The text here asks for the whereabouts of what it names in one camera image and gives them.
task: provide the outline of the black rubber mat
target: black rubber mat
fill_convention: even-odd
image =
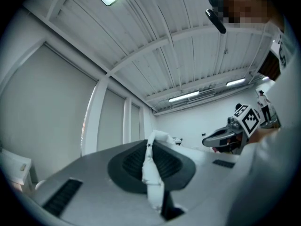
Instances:
[[[116,155],[108,164],[108,174],[115,184],[132,193],[146,193],[141,181],[147,140]],[[195,174],[194,162],[188,157],[154,142],[153,159],[166,191],[183,189]]]
[[[49,213],[60,216],[72,197],[76,194],[82,182],[69,179],[49,200],[43,208]]]
[[[212,163],[222,166],[222,167],[226,167],[226,168],[233,168],[235,163],[233,162],[228,162],[228,161],[223,161],[223,160],[215,160]]]

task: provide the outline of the corrugated metal ceiling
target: corrugated metal ceiling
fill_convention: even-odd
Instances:
[[[115,68],[115,75],[158,111],[170,107],[168,99],[181,93],[223,87],[229,80],[244,75],[248,82],[269,51],[274,35],[269,25],[263,35],[264,24],[229,24],[228,32],[222,35],[205,15],[205,9],[210,8],[208,0],[155,1],[174,48],[151,0],[119,0],[110,7],[100,0],[65,0],[50,22],[88,49],[106,68]],[[27,0],[24,5],[46,18],[54,2]],[[174,89],[180,80],[173,49],[182,85],[194,84],[183,92]],[[247,73],[250,65],[251,74]],[[216,79],[229,71],[237,73]],[[205,78],[212,78],[212,82],[202,84]],[[166,96],[149,100],[149,96],[164,91]]]

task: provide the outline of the ceiling beam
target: ceiling beam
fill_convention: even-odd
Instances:
[[[220,34],[220,49],[218,51],[218,58],[216,61],[214,74],[218,74],[221,70],[222,62],[223,62],[224,56],[225,56],[225,49],[227,46],[227,37],[228,37],[228,33]]]
[[[245,32],[245,33],[252,33],[252,34],[258,34],[262,35],[262,31],[256,30],[256,29],[245,29],[245,28],[235,28],[235,27],[227,27],[227,31],[229,32]],[[202,35],[206,33],[212,33],[217,32],[217,29],[214,25],[208,25],[208,26],[202,26],[202,27],[196,27],[191,29],[185,29],[180,32],[175,32],[171,34],[171,38],[173,41],[179,41],[191,36],[196,35]],[[272,34],[265,32],[263,33],[264,36],[272,37]],[[131,53],[127,57],[123,58],[121,61],[119,61],[116,65],[114,65],[114,68],[111,70],[111,72],[108,74],[108,76],[111,76],[112,74],[116,73],[118,70],[122,69],[124,66],[130,64],[135,59],[139,58],[142,55],[145,55],[152,50],[155,50],[157,48],[160,48],[162,46],[165,46],[169,44],[169,40],[167,37],[163,37],[160,39],[157,39],[141,48],[136,50],[135,52]]]
[[[152,19],[151,17],[149,16],[148,12],[146,11],[145,7],[143,6],[143,4],[141,3],[140,0],[133,0],[134,3],[137,4],[138,8],[141,10],[142,14],[144,15],[145,19],[146,19],[146,25],[148,24],[149,25],[149,31],[150,33],[153,34],[153,38],[152,40],[157,40],[160,38],[158,32],[157,32],[157,29],[156,29],[156,26],[154,25],[154,23],[152,22]],[[165,60],[164,58],[164,53],[163,53],[163,50],[162,50],[162,47],[160,48],[157,48],[157,52],[158,52],[158,56],[160,56],[160,59],[162,60],[162,65],[163,67],[161,67],[162,69],[162,72],[164,72],[163,70],[165,70],[168,78],[169,78],[169,82],[170,84],[172,85],[172,87],[174,87],[174,82],[173,82],[173,79],[171,77],[171,73],[169,71],[169,67],[168,67],[168,64],[167,64],[167,61]],[[158,62],[158,64],[160,64],[160,60],[158,59],[158,57],[154,54],[155,58],[156,58],[156,61]]]
[[[63,6],[64,2],[66,0],[53,0],[50,9],[47,13],[46,19],[48,21],[53,20],[59,13],[59,11],[61,10],[61,7]]]
[[[69,0],[72,3],[75,3],[77,6],[79,6],[82,10],[84,10],[100,27],[101,29],[105,32],[105,34],[107,35],[107,39],[112,39],[116,45],[120,48],[120,50],[127,56],[128,55],[128,51],[127,49],[121,44],[120,40],[118,39],[118,37],[116,37],[111,30],[102,22],[101,19],[99,19],[99,17],[96,15],[96,13],[90,9],[89,7],[87,7],[83,2],[81,2],[80,0]]]
[[[91,59],[94,63],[96,63],[106,73],[108,73],[110,71],[110,69],[109,69],[110,66],[109,65],[106,65],[105,63],[101,62],[100,59],[97,58],[95,55],[93,55],[93,52],[91,52],[88,48],[86,48],[85,46],[80,45],[75,39],[73,39],[72,37],[67,35],[65,32],[60,30],[56,25],[54,25],[52,22],[50,22],[48,19],[46,19],[43,15],[41,15],[36,10],[35,6],[32,6],[30,3],[24,3],[23,6],[25,6],[25,8],[27,8],[32,14],[34,14],[45,25],[47,25],[54,32],[59,34],[67,42],[69,42],[71,45],[73,45],[75,48],[77,48],[80,52],[82,52],[84,55],[86,55],[89,59]]]
[[[150,53],[151,51],[160,48],[162,46],[165,46],[168,44],[168,38],[167,37],[163,37],[161,39],[155,40],[141,48],[139,48],[138,50],[136,50],[135,52],[131,53],[129,56],[123,58],[120,62],[118,62],[116,65],[114,65],[114,68],[108,72],[108,74],[106,75],[107,77],[112,76],[114,73],[116,73],[117,71],[121,70],[124,66],[130,64],[131,62],[133,62],[135,59],[140,58],[141,56]]]
[[[255,66],[253,66],[253,68],[250,69],[250,71],[254,71],[254,70],[256,70]],[[188,84],[184,84],[182,86],[182,90],[185,91],[185,90],[193,89],[193,88],[196,88],[196,87],[201,87],[201,86],[204,86],[206,84],[213,83],[213,82],[219,81],[221,79],[225,79],[227,77],[233,77],[235,75],[244,74],[246,71],[247,71],[247,68],[241,68],[241,69],[232,70],[232,71],[229,71],[229,72],[217,74],[217,75],[214,75],[214,76],[210,76],[210,77],[207,77],[207,78],[204,78],[204,79],[200,79],[198,81],[193,81],[193,82],[190,82]],[[147,96],[146,101],[150,102],[152,100],[161,99],[161,98],[170,96],[173,93],[178,92],[178,91],[181,91],[179,86],[175,87],[175,88],[167,89],[167,90],[161,91],[157,94]]]
[[[174,42],[173,42],[173,38],[171,36],[170,30],[168,28],[168,24],[166,19],[164,18],[164,15],[159,7],[159,5],[157,4],[156,0],[151,0],[153,6],[156,8],[158,15],[160,16],[160,19],[162,21],[162,24],[164,26],[164,30],[165,33],[167,34],[168,37],[168,42],[169,42],[169,46],[172,52],[172,55],[174,57],[174,63],[175,63],[175,67],[177,70],[177,74],[178,74],[178,78],[179,78],[179,83],[180,83],[180,90],[182,90],[182,79],[181,79],[181,71],[180,71],[180,66],[179,66],[179,60],[178,60],[178,56],[175,52],[175,48],[174,48]]]

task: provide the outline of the robotic arm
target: robotic arm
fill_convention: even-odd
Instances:
[[[260,125],[258,113],[250,105],[242,105],[227,120],[227,126],[217,129],[203,139],[203,145],[214,147],[219,152],[233,152],[244,147]]]

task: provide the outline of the black slot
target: black slot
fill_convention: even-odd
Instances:
[[[167,221],[184,214],[184,211],[174,206],[170,192],[164,191],[161,215]]]
[[[212,163],[226,168],[233,168],[235,165],[235,163],[233,162],[228,162],[223,160],[215,160]]]
[[[76,194],[82,182],[69,179],[48,201],[43,208],[49,213],[60,216],[73,196]]]

